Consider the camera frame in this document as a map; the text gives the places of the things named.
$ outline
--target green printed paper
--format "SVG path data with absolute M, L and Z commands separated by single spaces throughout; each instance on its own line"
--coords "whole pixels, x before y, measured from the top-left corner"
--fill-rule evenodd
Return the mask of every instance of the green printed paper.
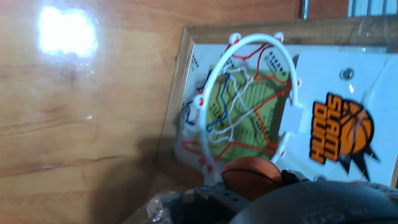
M 248 75 L 250 77 L 254 77 L 256 75 L 256 70 L 249 70 Z M 248 80 L 245 79 L 244 73 L 232 73 L 231 76 L 235 77 L 237 81 L 237 89 L 242 92 Z M 267 77 L 267 76 L 275 76 L 281 81 L 286 81 L 289 76 L 283 75 L 279 72 L 272 71 L 261 71 L 258 78 Z M 226 75 L 221 75 L 218 77 L 213 91 L 211 92 L 209 108 L 207 112 L 207 124 L 215 123 L 221 120 L 226 113 L 224 109 L 223 102 L 221 100 L 221 93 L 224 88 L 225 80 L 227 79 Z M 289 87 L 290 84 L 280 84 L 274 79 L 267 79 L 264 81 L 254 81 L 250 83 L 242 95 L 242 99 L 244 104 L 249 109 L 255 109 L 259 107 L 264 101 L 271 98 L 278 92 L 282 91 Z M 226 103 L 227 111 L 231 109 L 232 102 L 234 97 L 237 95 L 234 89 L 234 84 L 232 79 L 229 79 L 223 93 L 223 99 Z M 282 119 L 282 114 L 285 106 L 285 102 L 287 97 L 289 96 L 289 91 L 286 91 L 284 94 L 273 98 L 268 101 L 264 106 L 258 109 L 258 113 L 260 114 L 264 127 L 266 130 L 266 135 L 268 139 L 277 144 L 278 142 L 278 131 L 280 127 L 280 121 Z M 238 120 L 246 114 L 246 110 L 242 106 L 241 100 L 239 98 L 236 100 L 231 113 L 229 114 L 232 123 L 237 123 Z M 211 129 L 214 130 L 222 130 L 230 126 L 229 119 L 226 118 L 222 122 L 210 126 Z M 225 132 L 220 135 L 213 135 L 213 141 L 217 139 L 224 138 L 226 136 L 231 135 L 231 130 Z M 195 140 L 199 141 L 199 134 L 195 136 Z M 243 144 L 268 148 L 267 152 L 250 149 L 242 146 L 231 146 L 221 157 L 222 161 L 228 162 L 233 159 L 243 157 L 243 156 L 261 156 L 266 159 L 270 159 L 273 155 L 273 151 L 275 151 L 274 147 L 271 147 L 267 141 L 264 139 L 263 133 L 261 131 L 261 122 L 258 117 L 251 113 L 247 117 L 245 117 L 237 126 L 234 128 L 233 132 L 233 140 L 234 142 L 241 142 Z M 217 144 L 209 143 L 209 147 L 211 153 L 214 158 L 216 158 L 229 144 L 229 141 L 222 141 Z

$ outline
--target wooden wall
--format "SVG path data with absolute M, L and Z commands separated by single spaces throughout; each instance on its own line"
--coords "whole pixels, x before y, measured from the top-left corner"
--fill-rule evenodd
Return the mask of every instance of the wooden wall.
M 0 223 L 119 223 L 156 192 L 183 189 L 152 164 L 182 27 L 296 19 L 299 2 L 1 1 Z M 338 2 L 312 0 L 310 17 L 345 16 Z M 40 48 L 45 7 L 95 22 L 92 56 Z

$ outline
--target wooden frame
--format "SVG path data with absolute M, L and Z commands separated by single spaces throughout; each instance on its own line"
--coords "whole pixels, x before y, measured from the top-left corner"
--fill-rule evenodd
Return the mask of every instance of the wooden frame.
M 273 35 L 276 32 L 283 32 L 284 44 L 383 46 L 387 47 L 387 52 L 398 52 L 397 16 L 184 27 L 174 65 L 174 80 L 167 106 L 157 165 L 171 178 L 187 187 L 203 184 L 203 177 L 198 171 L 180 164 L 174 159 L 175 136 L 188 80 L 188 71 L 191 66 L 193 48 L 195 44 L 226 44 L 229 36 L 234 32 L 239 32 L 242 36 L 255 33 Z M 397 169 L 394 172 L 393 179 L 391 186 L 396 187 Z

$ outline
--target mini basketball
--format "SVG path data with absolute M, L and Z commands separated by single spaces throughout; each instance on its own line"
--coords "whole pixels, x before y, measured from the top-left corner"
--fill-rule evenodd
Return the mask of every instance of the mini basketball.
M 283 186 L 278 167 L 261 157 L 240 157 L 221 171 L 225 187 L 253 201 Z
M 373 138 L 373 120 L 368 112 L 357 103 L 346 101 L 340 119 L 340 154 L 348 156 L 362 151 Z

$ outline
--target slam dunk logo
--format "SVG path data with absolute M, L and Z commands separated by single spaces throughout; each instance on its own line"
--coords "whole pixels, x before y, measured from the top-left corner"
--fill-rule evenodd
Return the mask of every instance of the slam dunk logo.
M 310 158 L 321 164 L 326 160 L 340 162 L 347 174 L 351 161 L 369 179 L 364 155 L 377 155 L 370 144 L 374 124 L 363 106 L 328 93 L 326 103 L 314 102 L 312 109 Z

